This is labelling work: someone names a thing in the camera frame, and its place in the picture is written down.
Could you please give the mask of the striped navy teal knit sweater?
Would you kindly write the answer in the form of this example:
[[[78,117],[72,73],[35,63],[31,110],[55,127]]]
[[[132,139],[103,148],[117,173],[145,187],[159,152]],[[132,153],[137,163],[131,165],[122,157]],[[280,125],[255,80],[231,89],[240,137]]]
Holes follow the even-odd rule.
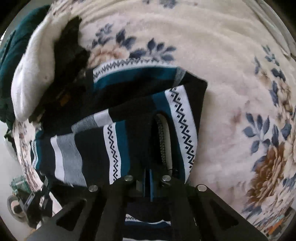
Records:
[[[207,82],[156,60],[126,59],[86,72],[87,90],[44,123],[32,166],[49,183],[84,187],[36,240],[198,240],[186,182],[198,147]],[[123,196],[124,170],[144,169],[144,200]],[[149,171],[171,176],[150,201]]]

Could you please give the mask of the cream floral fleece blanket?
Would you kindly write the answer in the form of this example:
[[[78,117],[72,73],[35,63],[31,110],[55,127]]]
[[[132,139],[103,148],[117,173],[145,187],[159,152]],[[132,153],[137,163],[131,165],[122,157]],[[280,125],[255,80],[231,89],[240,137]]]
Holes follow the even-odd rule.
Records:
[[[186,184],[208,186],[268,239],[295,200],[295,61],[267,9],[263,1],[53,2],[47,15],[82,19],[78,44],[89,58],[36,121],[15,120],[16,153],[32,188],[47,179],[32,166],[31,142],[82,97],[86,72],[116,60],[156,60],[207,82]]]

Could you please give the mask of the black fuzzy garment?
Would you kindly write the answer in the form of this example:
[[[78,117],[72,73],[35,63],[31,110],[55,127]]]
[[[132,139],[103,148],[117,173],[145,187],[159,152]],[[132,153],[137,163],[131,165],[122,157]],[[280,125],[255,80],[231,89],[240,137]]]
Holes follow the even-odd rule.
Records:
[[[43,111],[55,104],[61,95],[74,83],[79,73],[85,69],[89,51],[78,44],[79,25],[82,19],[74,17],[66,25],[55,44],[55,75],[53,83],[46,89],[29,122],[36,121]]]

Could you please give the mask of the dark teal garment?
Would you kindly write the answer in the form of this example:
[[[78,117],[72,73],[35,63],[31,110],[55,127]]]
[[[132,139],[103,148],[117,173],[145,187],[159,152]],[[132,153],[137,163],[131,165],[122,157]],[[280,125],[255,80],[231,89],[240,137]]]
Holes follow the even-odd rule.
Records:
[[[32,10],[10,34],[1,49],[1,121],[9,130],[13,129],[15,114],[11,99],[11,83],[22,55],[25,53],[29,39],[43,21],[50,5]]]

